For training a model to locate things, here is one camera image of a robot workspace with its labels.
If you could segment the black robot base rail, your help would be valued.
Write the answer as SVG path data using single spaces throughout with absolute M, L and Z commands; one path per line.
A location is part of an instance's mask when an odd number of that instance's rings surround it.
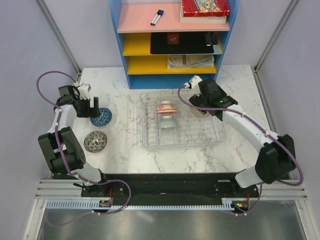
M 263 183 L 247 188 L 239 187 L 235 182 L 235 173 L 184 173 L 184 174 L 109 174 L 103 175 L 102 184 L 85 185 L 73 182 L 81 188 L 82 198 L 111 201 L 121 205 L 116 210 L 92 210 L 100 215 L 109 215 L 125 210 L 133 204 L 151 205 L 204 205 L 221 204 L 223 200 L 231 201 L 238 214 L 247 212 L 249 200 L 260 199 Z

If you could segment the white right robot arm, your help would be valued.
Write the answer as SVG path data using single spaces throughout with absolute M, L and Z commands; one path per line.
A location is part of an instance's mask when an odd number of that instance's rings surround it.
M 233 127 L 258 152 L 255 165 L 237 173 L 229 184 L 233 196 L 242 196 L 252 185 L 280 181 L 296 168 L 293 139 L 261 127 L 214 80 L 202 80 L 195 75 L 184 88 L 197 92 L 188 100 L 194 108 Z

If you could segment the pale green bowl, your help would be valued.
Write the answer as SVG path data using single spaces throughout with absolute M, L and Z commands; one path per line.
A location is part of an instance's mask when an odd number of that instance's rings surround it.
M 178 122 L 172 115 L 165 115 L 160 118 L 159 122 L 157 123 L 158 129 L 171 129 L 177 128 Z

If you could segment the brown geometric patterned bowl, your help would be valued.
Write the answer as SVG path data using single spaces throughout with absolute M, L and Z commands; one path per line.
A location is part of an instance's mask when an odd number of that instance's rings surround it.
M 196 109 L 196 108 L 193 108 L 193 107 L 190 108 L 190 111 L 196 118 L 202 119 L 202 118 L 207 118 L 207 117 L 211 116 L 209 112 L 204 113 L 203 111 Z

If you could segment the orange floral patterned bowl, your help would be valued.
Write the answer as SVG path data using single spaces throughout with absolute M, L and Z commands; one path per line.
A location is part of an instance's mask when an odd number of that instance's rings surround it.
M 175 114 L 178 110 L 170 101 L 162 101 L 155 112 L 157 114 Z

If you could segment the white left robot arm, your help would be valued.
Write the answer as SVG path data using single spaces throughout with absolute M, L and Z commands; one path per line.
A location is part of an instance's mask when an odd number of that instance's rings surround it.
M 110 185 L 102 171 L 87 162 L 73 131 L 76 119 L 100 116 L 99 98 L 90 96 L 89 84 L 65 85 L 58 90 L 60 97 L 53 104 L 52 126 L 38 137 L 44 159 L 52 174 L 75 177 L 87 186 L 92 185 L 92 191 L 104 197 L 109 193 Z

